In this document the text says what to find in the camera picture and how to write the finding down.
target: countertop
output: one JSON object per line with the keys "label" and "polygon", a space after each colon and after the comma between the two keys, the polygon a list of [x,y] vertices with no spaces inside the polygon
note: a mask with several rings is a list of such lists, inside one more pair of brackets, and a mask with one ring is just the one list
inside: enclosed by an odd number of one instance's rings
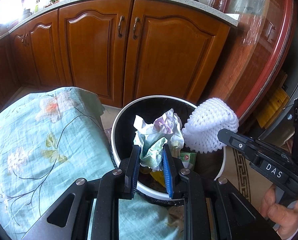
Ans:
{"label": "countertop", "polygon": [[[39,15],[45,14],[46,12],[52,11],[54,9],[57,9],[59,7],[63,7],[66,5],[69,5],[71,3],[76,3],[79,1],[84,1],[84,0],[63,0],[59,3],[53,4],[51,6],[48,6],[36,13],[34,13],[33,15],[29,16],[28,18],[24,19],[22,22],[18,23],[15,27],[13,27],[9,32],[3,34],[0,36],[0,40],[2,38],[4,38],[5,36],[7,36],[9,33],[12,33],[14,30],[16,30],[17,28],[19,28],[20,26],[22,26],[23,24],[25,24],[26,22],[38,17]],[[217,18],[218,20],[221,20],[222,22],[227,23],[228,25],[230,25],[231,27],[236,27],[238,25],[238,21],[236,21],[235,19],[233,19],[232,17],[226,15],[223,12],[220,12],[208,5],[205,5],[203,3],[194,1],[194,0],[167,0],[167,1],[172,1],[175,3],[179,3],[179,4],[184,4],[188,7],[192,7],[198,10],[201,10],[215,18]]]}

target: crumpled paper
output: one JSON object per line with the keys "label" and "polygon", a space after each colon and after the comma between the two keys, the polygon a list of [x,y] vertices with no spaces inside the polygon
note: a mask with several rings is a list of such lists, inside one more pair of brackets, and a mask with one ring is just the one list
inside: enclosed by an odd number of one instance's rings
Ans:
{"label": "crumpled paper", "polygon": [[184,146],[184,138],[181,133],[182,123],[173,109],[165,112],[152,124],[147,124],[136,115],[133,126],[137,129],[134,145],[141,147],[140,164],[153,171],[162,171],[162,148],[169,145],[171,155],[180,157],[180,150]]}

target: human hand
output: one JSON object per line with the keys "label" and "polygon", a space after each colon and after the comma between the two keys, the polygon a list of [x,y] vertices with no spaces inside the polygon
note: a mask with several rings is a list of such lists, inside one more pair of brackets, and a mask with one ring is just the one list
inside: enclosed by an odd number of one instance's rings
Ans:
{"label": "human hand", "polygon": [[276,204],[275,185],[272,185],[261,201],[260,214],[265,218],[269,217],[273,222],[280,225],[277,233],[281,239],[291,237],[298,229],[298,201],[294,209]]}

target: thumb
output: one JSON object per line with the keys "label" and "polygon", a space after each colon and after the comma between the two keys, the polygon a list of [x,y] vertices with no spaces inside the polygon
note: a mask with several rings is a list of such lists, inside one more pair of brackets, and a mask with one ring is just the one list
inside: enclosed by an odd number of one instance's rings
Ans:
{"label": "thumb", "polygon": [[268,217],[280,225],[278,229],[280,237],[282,239],[288,239],[298,229],[298,202],[294,209],[273,204],[268,210]]}

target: light blue floral cloth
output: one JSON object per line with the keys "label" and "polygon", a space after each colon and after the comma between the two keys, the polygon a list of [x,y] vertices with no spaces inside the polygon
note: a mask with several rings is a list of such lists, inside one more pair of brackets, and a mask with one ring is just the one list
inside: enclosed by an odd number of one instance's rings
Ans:
{"label": "light blue floral cloth", "polygon": [[[0,224],[18,240],[77,179],[112,170],[97,95],[29,94],[0,113]],[[166,208],[136,195],[119,206],[120,239],[177,239]]]}

